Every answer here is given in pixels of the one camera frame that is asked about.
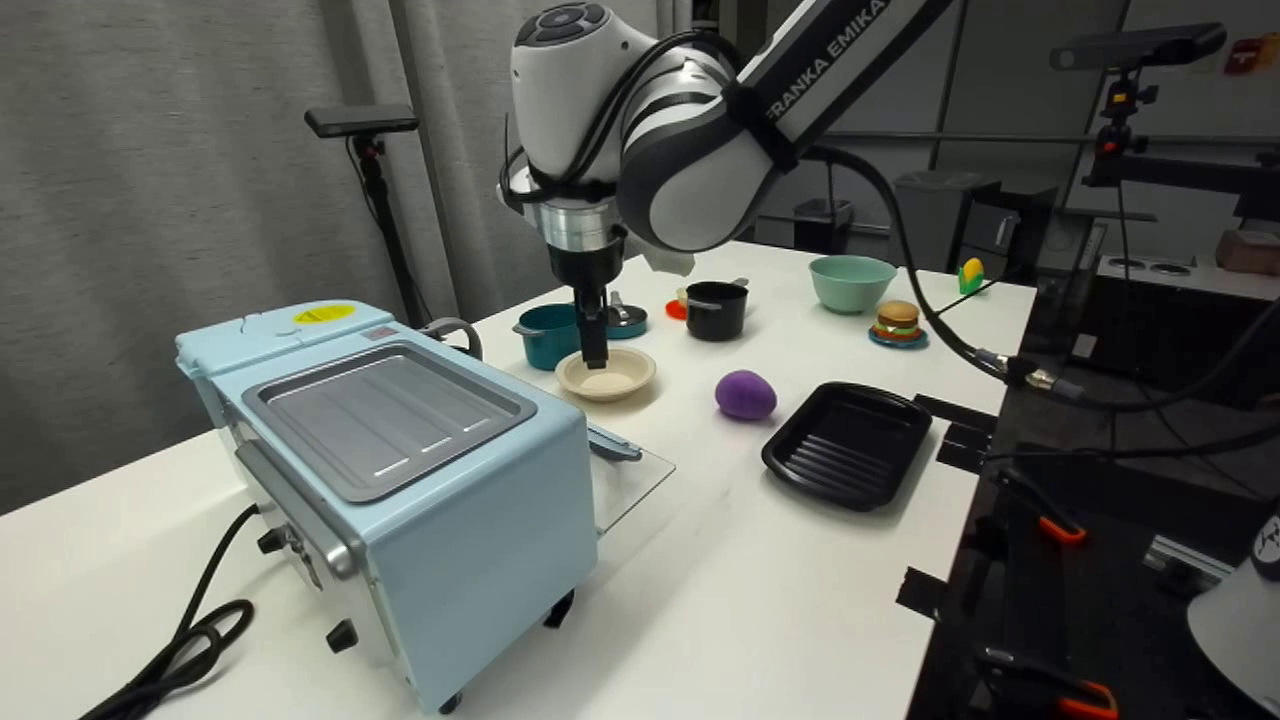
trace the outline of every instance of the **plate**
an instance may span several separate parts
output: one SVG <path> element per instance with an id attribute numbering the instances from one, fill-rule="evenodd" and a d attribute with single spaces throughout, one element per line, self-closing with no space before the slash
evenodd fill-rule
<path id="1" fill-rule="evenodd" d="M 873 514 L 902 492 L 925 432 L 929 411 L 906 397 L 821 383 L 766 444 L 761 460 L 809 497 Z"/>
<path id="2" fill-rule="evenodd" d="M 656 365 L 636 348 L 608 348 L 604 369 L 588 369 L 581 352 L 558 365 L 561 393 L 581 402 L 620 402 L 653 383 Z"/>

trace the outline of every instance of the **light blue toaster oven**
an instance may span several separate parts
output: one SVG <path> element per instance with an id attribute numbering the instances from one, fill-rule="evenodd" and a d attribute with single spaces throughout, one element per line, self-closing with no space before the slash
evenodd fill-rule
<path id="1" fill-rule="evenodd" d="M 178 337 L 271 534 L 361 650 L 449 707 L 596 559 L 586 415 L 388 311 L 329 302 Z"/>

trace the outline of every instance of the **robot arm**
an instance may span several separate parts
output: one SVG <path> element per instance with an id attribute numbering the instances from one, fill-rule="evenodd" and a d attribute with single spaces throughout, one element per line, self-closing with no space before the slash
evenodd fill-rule
<path id="1" fill-rule="evenodd" d="M 518 133 L 499 188 L 577 288 L 601 369 L 604 285 L 631 234 L 666 253 L 737 237 L 766 188 L 948 9 L 805 0 L 748 65 L 696 38 L 653 41 L 601 6 L 531 16 L 512 54 Z"/>

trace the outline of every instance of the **toaster oven knob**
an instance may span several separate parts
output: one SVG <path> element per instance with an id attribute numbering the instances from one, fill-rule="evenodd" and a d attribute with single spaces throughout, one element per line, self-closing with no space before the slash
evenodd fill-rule
<path id="1" fill-rule="evenodd" d="M 326 638 L 326 644 L 334 650 L 334 651 L 345 651 L 345 650 L 352 650 L 361 638 L 357 638 L 357 624 L 352 622 L 340 622 L 340 624 L 334 624 L 334 633 Z"/>

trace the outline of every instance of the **wire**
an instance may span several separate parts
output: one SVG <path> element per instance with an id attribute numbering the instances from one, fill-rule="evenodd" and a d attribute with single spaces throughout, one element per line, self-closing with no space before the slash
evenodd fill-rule
<path id="1" fill-rule="evenodd" d="M 835 167 L 829 163 L 829 227 L 832 227 L 832 248 L 840 248 L 835 241 L 840 241 L 840 212 L 835 212 Z"/>
<path id="2" fill-rule="evenodd" d="M 147 716 L 154 707 L 164 705 L 167 693 L 178 688 L 192 688 L 195 682 L 204 682 L 215 661 L 224 657 L 224 650 L 233 650 L 257 607 L 247 599 L 229 599 L 211 612 L 202 612 L 204 604 L 204 593 L 211 586 L 211 571 L 221 567 L 224 552 L 233 549 L 235 534 L 257 518 L 262 510 L 247 505 L 233 523 L 229 534 L 215 542 L 202 580 L 195 580 L 195 593 L 183 607 L 183 622 L 178 624 L 172 639 L 122 688 L 112 693 L 108 700 L 101 700 L 93 711 L 86 711 L 86 720 L 138 720 L 138 716 Z"/>
<path id="3" fill-rule="evenodd" d="M 991 352 L 980 352 L 972 344 L 965 344 L 945 321 L 941 311 L 929 305 L 925 288 L 921 288 L 921 278 L 915 278 L 915 257 L 911 257 L 911 241 L 910 241 L 910 223 L 906 223 L 906 212 L 898 206 L 898 191 L 892 186 L 886 182 L 886 171 L 876 171 L 876 163 L 851 158 L 851 154 L 840 154 L 840 150 L 809 150 L 811 159 L 829 159 L 829 163 L 840 163 L 858 178 L 866 178 L 873 186 L 873 191 L 886 202 L 890 207 L 890 220 L 898 227 L 898 241 L 906 248 L 906 268 L 910 268 L 910 281 L 911 281 L 911 291 L 915 291 L 915 305 L 925 311 L 925 321 L 931 325 L 931 332 L 958 352 L 965 355 L 968 365 L 976 365 L 980 372 L 996 376 L 1007 383 L 999 359 Z M 1235 449 L 1253 449 L 1253 444 L 1265 444 L 1280 437 L 1280 420 L 1255 430 L 1255 432 L 1246 432 L 1246 437 L 1219 437 L 1219 441 L 1205 441 L 1205 444 L 1183 444 L 1183 449 L 1066 449 L 1066 451 L 1043 451 L 1043 457 L 1219 457 L 1219 451 L 1235 451 Z"/>
<path id="4" fill-rule="evenodd" d="M 1128 288 L 1133 288 L 1133 278 L 1128 278 L 1128 206 L 1125 206 L 1125 188 L 1121 186 L 1116 186 L 1116 218 L 1121 218 L 1116 227 L 1121 227 L 1121 263 L 1125 263 L 1121 325 L 1128 325 L 1133 321 L 1133 302 L 1128 302 Z M 1280 296 L 1235 337 L 1235 344 L 1201 380 L 1192 380 L 1192 383 L 1183 383 L 1183 387 L 1176 387 L 1168 397 L 1147 397 L 1147 402 L 1136 402 L 1136 403 L 1100 403 L 1100 402 L 1082 402 L 1082 403 L 1096 409 L 1096 411 L 1155 411 L 1155 409 L 1205 397 L 1209 387 L 1215 387 L 1219 380 L 1230 380 L 1235 372 L 1235 365 L 1273 327 L 1276 311 L 1280 311 Z"/>
<path id="5" fill-rule="evenodd" d="M 1179 444 L 1189 449 L 1192 441 L 1171 424 L 1171 415 L 1165 409 L 1154 411 L 1159 420 L 1159 430 Z M 1246 497 L 1261 500 L 1265 492 L 1246 486 L 1241 475 L 1225 473 L 1212 457 L 1192 457 L 1201 460 L 1215 480 L 1241 489 Z"/>
<path id="6" fill-rule="evenodd" d="M 938 316 L 948 316 L 953 308 L 959 308 L 959 305 L 968 305 L 968 302 L 986 296 L 991 285 L 996 285 L 996 281 L 986 281 L 976 291 L 965 291 L 965 296 L 958 296 L 953 305 L 938 308 Z"/>
<path id="7" fill-rule="evenodd" d="M 1280 437 L 1280 415 L 1241 432 L 1241 437 L 1215 437 L 1215 441 L 1201 441 L 1201 444 L 1183 444 L 1183 449 L 1011 449 L 1011 451 L 991 451 L 986 460 L 1011 460 L 1011 457 L 1113 457 L 1113 460 L 1139 460 L 1139 457 L 1225 457 L 1225 451 L 1241 451 L 1253 444 L 1269 444 Z"/>
<path id="8" fill-rule="evenodd" d="M 972 369 L 996 376 L 999 383 L 1007 383 L 1007 369 L 999 355 L 986 352 L 986 348 L 972 348 L 965 344 L 953 325 L 945 325 L 945 316 L 929 305 L 925 288 L 921 288 L 921 278 L 915 278 L 915 253 L 911 253 L 911 241 L 910 241 L 910 223 L 906 223 L 906 207 L 898 206 L 898 191 L 892 186 L 886 182 L 886 171 L 876 163 L 870 163 L 866 158 L 851 158 L 851 154 L 840 154 L 840 150 L 809 150 L 811 159 L 829 159 L 829 163 L 840 163 L 858 178 L 866 178 L 873 186 L 873 191 L 882 195 L 882 206 L 890 207 L 890 220 L 892 220 L 892 234 L 898 234 L 898 243 L 906 248 L 906 268 L 910 268 L 910 285 L 911 285 L 911 296 L 929 321 L 929 327 L 959 355 L 968 359 Z"/>
<path id="9" fill-rule="evenodd" d="M 577 145 L 569 167 L 561 178 L 535 178 L 542 188 L 535 191 L 518 191 L 512 188 L 512 167 L 530 158 L 526 150 L 507 154 L 503 167 L 499 167 L 499 195 L 507 207 L 522 207 L 522 206 L 542 206 L 542 202 L 552 202 L 558 191 L 572 188 L 586 182 L 586 171 L 596 163 L 604 140 L 608 140 L 608 129 L 618 124 L 623 100 L 631 98 L 631 90 L 643 79 L 643 72 L 677 43 L 708 43 L 713 54 L 719 54 L 731 69 L 741 65 L 741 54 L 716 38 L 716 31 L 681 31 L 681 38 L 666 38 L 656 43 L 647 43 L 636 65 L 627 65 L 627 72 L 608 90 L 608 98 L 601 100 L 586 140 Z"/>

